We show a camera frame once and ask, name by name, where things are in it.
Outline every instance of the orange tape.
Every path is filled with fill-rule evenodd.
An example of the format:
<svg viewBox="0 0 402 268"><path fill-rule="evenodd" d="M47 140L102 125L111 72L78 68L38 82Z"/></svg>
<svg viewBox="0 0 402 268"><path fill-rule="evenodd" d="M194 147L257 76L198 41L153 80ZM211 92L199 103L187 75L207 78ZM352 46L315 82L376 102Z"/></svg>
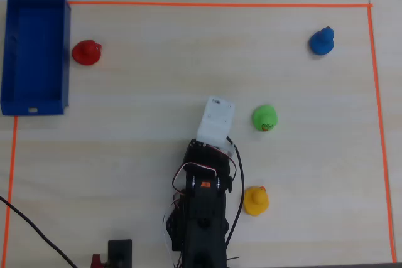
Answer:
<svg viewBox="0 0 402 268"><path fill-rule="evenodd" d="M395 249L395 241L394 241L394 227L393 227L394 223L393 223L393 215L392 215L391 190L389 188L388 162L387 162L387 152L386 152L386 148L385 148L383 112L381 110L381 97L379 94L376 47L374 44L374 33L372 30L372 17L371 17L371 8L370 7L367 7L367 17L369 20L372 69L374 72L374 84L376 86L377 110L378 110L378 120L379 120L379 135L381 137L381 149L383 151L383 167L384 167L384 180L385 180L385 195L386 195L386 200L387 200L389 244L391 247L392 262L396 263L396 249Z"/></svg>
<svg viewBox="0 0 402 268"><path fill-rule="evenodd" d="M70 4L106 4L110 6L203 6L213 8L368 8L372 4L308 3L164 3L154 1L69 1Z"/></svg>
<svg viewBox="0 0 402 268"><path fill-rule="evenodd" d="M13 143L11 146L10 176L8 179L8 195L7 195L7 201L10 203L11 203L11 197L13 195L15 149L16 149L16 145L17 145L17 128L18 128L18 117L14 116ZM6 224L4 226L3 256L1 258L1 268L6 268L9 223L10 223L10 207L7 206Z"/></svg>

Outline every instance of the blue plastic bin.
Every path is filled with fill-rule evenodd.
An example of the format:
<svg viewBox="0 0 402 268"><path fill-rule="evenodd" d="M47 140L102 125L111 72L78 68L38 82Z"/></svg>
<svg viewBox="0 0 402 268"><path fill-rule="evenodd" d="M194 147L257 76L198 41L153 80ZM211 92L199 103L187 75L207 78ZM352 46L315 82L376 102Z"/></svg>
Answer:
<svg viewBox="0 0 402 268"><path fill-rule="evenodd" d="M63 114L68 106L67 0L7 0L3 115Z"/></svg>

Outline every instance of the wooden table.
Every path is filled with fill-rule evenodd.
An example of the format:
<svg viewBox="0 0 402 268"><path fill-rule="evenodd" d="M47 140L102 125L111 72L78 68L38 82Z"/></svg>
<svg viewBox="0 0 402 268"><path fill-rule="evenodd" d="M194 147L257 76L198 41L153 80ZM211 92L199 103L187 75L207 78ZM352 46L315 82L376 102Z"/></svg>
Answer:
<svg viewBox="0 0 402 268"><path fill-rule="evenodd" d="M308 38L327 25L335 49L314 57ZM133 267L171 266L162 216L209 95L236 103L231 137L246 186L264 185L271 201L259 217L241 215L231 267L391 262L365 7L73 5L72 45L89 38L102 44L102 58L92 68L72 61L66 114L18 119L13 181L13 204L79 267L105 254L107 240L128 238ZM261 104L279 115L268 134L251 125ZM2 196L12 132L13 118L2 117ZM230 225L239 196L236 183ZM13 213L7 255L7 267L68 267Z"/></svg>

